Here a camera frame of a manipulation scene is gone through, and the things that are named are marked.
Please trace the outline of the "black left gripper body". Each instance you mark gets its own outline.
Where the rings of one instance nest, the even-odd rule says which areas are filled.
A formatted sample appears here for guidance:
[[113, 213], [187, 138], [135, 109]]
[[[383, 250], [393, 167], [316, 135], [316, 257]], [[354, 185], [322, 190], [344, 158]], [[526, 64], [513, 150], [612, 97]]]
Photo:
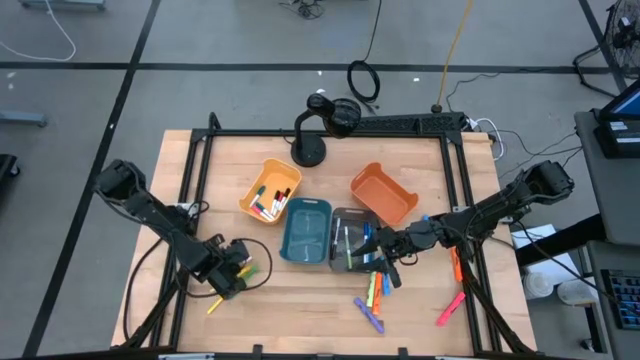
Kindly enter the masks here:
[[223, 299], [230, 299], [247, 288], [240, 272], [250, 254], [241, 239], [234, 239], [228, 246], [220, 249], [220, 256], [221, 264], [214, 276], [215, 289]]

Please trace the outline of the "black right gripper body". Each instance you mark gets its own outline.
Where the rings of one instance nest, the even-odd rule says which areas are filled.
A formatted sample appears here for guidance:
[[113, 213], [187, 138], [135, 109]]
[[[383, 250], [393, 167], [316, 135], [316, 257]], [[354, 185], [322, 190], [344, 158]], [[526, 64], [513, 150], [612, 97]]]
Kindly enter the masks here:
[[395, 262], [416, 254], [416, 247], [404, 231], [396, 232], [390, 227], [377, 230], [377, 243], [383, 257], [382, 272], [389, 275], [391, 285], [394, 288], [400, 288], [402, 281], [395, 267]]

